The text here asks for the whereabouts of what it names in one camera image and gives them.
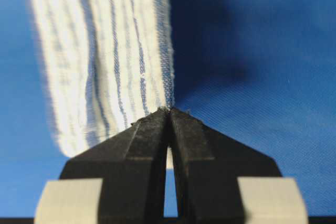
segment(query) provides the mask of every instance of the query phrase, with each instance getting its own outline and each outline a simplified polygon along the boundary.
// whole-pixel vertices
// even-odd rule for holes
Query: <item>blue background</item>
[[[171,4],[176,106],[275,158],[310,215],[336,215],[336,0]],[[50,138],[27,0],[0,0],[0,20],[0,217],[33,216],[67,159]]]

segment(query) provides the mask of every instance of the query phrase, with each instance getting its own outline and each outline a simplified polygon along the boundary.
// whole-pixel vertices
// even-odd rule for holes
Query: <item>black plastic part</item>
[[[174,162],[178,218],[163,218],[166,149]],[[244,223],[238,176],[279,177],[275,161],[178,109],[158,109],[70,159],[60,179],[103,178],[99,224]],[[0,219],[31,224],[32,218]],[[309,223],[336,223],[310,217]]]
[[[66,163],[60,179],[103,178],[100,224],[163,218],[166,117],[167,112],[159,109]]]

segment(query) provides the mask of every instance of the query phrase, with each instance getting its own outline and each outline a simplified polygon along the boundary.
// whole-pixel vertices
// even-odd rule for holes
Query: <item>blue fabric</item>
[[[336,0],[171,0],[175,101],[336,215]]]

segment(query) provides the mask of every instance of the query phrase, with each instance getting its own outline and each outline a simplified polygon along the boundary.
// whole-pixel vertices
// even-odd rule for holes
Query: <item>white fabric strip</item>
[[[102,179],[48,181],[39,200],[35,224],[95,224]]]
[[[30,0],[60,150],[75,156],[173,105],[167,0]]]
[[[238,177],[246,224],[307,224],[308,216],[292,178]]]

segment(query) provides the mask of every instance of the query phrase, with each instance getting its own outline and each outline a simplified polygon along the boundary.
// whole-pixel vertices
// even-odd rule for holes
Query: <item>white tape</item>
[[[48,181],[35,224],[97,224],[101,178]]]
[[[238,177],[238,184],[246,224],[308,224],[294,179]]]

